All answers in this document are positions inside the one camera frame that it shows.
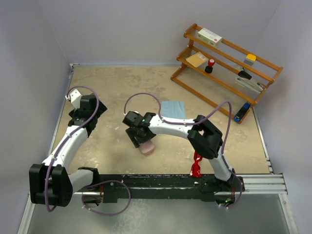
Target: white label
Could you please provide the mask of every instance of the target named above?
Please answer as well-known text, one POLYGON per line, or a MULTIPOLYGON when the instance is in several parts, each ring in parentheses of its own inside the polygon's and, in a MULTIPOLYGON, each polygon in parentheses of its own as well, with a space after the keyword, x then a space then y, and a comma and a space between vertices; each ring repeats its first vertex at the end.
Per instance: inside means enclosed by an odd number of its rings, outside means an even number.
POLYGON ((198 54, 198 57, 201 58, 201 60, 205 60, 206 58, 204 56, 202 56, 201 54, 198 54))
POLYGON ((259 85, 261 89, 264 89, 264 86, 260 84, 259 82, 257 83, 257 85, 259 85))

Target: blue cloth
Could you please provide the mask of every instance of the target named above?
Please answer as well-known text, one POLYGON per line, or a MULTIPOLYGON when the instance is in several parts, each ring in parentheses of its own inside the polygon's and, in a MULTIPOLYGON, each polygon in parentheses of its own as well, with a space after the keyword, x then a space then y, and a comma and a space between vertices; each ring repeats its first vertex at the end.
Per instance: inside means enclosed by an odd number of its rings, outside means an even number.
POLYGON ((161 115, 168 118, 186 119, 183 101, 163 101, 161 115))

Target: tan floor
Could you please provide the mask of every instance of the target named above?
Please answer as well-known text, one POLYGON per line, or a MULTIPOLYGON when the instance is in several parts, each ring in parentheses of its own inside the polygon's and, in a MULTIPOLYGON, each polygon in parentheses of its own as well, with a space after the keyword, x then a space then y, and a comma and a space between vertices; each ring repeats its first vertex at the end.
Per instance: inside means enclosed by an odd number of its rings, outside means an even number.
MULTIPOLYGON (((87 85, 95 89, 100 100, 108 107, 98 120, 96 129, 79 149, 69 168, 73 173, 80 166, 97 167, 101 174, 187 174, 193 163, 194 150, 190 143, 174 136, 158 135, 153 139, 156 147, 150 156, 143 156, 135 149, 125 133, 122 124, 123 105, 126 99, 137 92, 150 92, 161 101, 184 101, 187 118, 207 115, 213 108, 170 80, 177 67, 77 67, 71 86, 87 85)), ((198 86, 206 96, 221 102, 231 100, 235 112, 244 101, 219 87, 214 82, 203 79, 195 71, 186 69, 179 76, 186 83, 198 86)), ((89 92, 80 89, 83 94, 89 92)), ((127 110, 156 112, 158 106, 149 96, 134 97, 127 110)), ((66 102, 60 121, 54 147, 65 133, 68 113, 72 110, 66 102)), ((223 133, 227 117, 216 112, 211 118, 223 133)), ((225 154, 239 174, 269 173, 263 152, 261 138, 252 112, 242 124, 232 121, 225 154)), ((201 162, 202 173, 213 173, 207 160, 201 162)))

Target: yellow sponge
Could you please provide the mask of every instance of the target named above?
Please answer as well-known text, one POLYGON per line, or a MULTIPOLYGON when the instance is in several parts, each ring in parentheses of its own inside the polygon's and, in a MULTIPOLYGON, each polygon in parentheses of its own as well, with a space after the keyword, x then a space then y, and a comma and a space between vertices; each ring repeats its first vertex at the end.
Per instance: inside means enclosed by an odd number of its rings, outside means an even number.
POLYGON ((253 54, 247 54, 244 63, 249 65, 249 66, 253 66, 254 62, 256 60, 256 56, 253 54))

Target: red chain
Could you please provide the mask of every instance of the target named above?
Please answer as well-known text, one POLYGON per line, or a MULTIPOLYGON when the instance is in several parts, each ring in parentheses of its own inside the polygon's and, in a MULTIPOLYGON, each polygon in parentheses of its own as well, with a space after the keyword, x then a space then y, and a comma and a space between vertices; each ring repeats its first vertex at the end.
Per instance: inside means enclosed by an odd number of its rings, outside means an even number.
POLYGON ((199 162, 203 159, 196 151, 194 152, 194 164, 191 167, 190 175, 196 178, 201 178, 199 162))

